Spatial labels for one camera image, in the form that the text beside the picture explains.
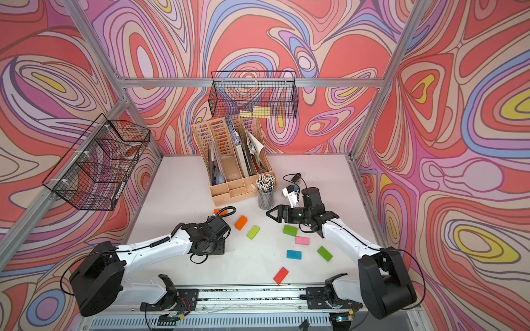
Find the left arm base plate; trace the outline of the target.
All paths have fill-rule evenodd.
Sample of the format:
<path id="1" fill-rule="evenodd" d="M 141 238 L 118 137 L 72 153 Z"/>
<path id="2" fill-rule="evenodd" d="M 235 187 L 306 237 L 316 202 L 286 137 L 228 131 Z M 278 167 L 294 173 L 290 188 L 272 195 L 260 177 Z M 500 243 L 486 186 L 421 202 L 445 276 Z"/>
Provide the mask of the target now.
<path id="1" fill-rule="evenodd" d="M 142 312 L 192 312 L 196 309 L 199 292 L 196 288 L 171 290 L 156 303 L 141 303 L 140 310 Z"/>

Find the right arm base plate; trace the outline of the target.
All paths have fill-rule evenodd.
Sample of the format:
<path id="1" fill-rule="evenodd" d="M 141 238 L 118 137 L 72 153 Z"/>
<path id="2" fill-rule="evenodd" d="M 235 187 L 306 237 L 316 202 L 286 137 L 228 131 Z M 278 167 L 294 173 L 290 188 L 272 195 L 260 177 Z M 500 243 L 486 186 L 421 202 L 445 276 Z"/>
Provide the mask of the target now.
<path id="1" fill-rule="evenodd" d="M 299 298 L 307 303 L 309 310 L 347 309 L 358 311 L 363 308 L 359 302 L 340 299 L 332 288 L 326 286 L 308 287 Z"/>

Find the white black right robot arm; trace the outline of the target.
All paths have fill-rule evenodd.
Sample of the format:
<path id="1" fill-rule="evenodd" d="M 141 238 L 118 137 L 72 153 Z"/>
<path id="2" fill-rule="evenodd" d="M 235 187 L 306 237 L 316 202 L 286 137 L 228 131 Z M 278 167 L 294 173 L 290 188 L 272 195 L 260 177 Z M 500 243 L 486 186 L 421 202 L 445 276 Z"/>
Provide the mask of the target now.
<path id="1" fill-rule="evenodd" d="M 353 309 L 364 306 L 383 319 L 399 310 L 412 309 L 417 294 L 399 249 L 383 248 L 350 229 L 335 212 L 325 208 L 318 188 L 302 190 L 303 205 L 277 205 L 267 216 L 277 223 L 307 226 L 337 246 L 353 262 L 358 275 L 340 273 L 320 288 L 307 288 L 301 299 L 310 309 Z"/>

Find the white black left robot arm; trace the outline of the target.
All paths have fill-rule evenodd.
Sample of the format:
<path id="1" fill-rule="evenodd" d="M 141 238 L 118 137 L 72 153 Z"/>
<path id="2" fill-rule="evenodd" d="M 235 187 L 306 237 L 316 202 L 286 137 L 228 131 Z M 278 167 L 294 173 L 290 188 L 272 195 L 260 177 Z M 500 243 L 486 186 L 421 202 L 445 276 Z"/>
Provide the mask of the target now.
<path id="1" fill-rule="evenodd" d="M 223 255 L 230 226 L 219 215 L 204 223 L 179 223 L 173 231 L 137 244 L 98 244 L 70 275 L 68 281 L 83 317 L 102 313 L 111 306 L 138 303 L 143 311 L 193 311 L 190 299 L 166 274 L 154 280 L 132 282 L 135 273 L 174 257 Z"/>

